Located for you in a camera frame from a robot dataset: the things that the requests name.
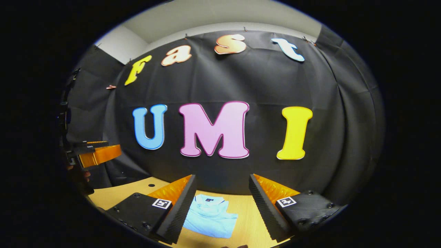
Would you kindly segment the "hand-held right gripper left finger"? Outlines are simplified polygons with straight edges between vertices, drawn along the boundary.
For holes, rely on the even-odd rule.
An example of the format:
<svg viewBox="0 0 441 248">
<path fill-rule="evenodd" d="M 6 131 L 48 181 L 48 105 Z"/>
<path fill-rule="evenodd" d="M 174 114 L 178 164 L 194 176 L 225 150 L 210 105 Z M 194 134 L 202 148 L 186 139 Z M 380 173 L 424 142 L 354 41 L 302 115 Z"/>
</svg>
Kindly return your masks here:
<svg viewBox="0 0 441 248">
<path fill-rule="evenodd" d="M 133 193 L 105 213 L 144 237 L 176 244 L 196 188 L 196 175 L 188 175 L 148 195 Z"/>
</svg>

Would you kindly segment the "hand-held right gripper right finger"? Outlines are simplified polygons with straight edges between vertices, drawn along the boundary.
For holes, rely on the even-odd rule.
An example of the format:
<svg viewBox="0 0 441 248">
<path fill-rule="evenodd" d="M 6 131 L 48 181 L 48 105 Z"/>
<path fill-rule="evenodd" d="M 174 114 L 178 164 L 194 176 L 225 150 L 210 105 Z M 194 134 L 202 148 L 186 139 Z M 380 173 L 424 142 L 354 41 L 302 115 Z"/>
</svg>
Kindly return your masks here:
<svg viewBox="0 0 441 248">
<path fill-rule="evenodd" d="M 278 242 L 304 238 L 346 209 L 314 190 L 298 192 L 255 173 L 249 176 L 249 190 L 270 237 Z"/>
</svg>

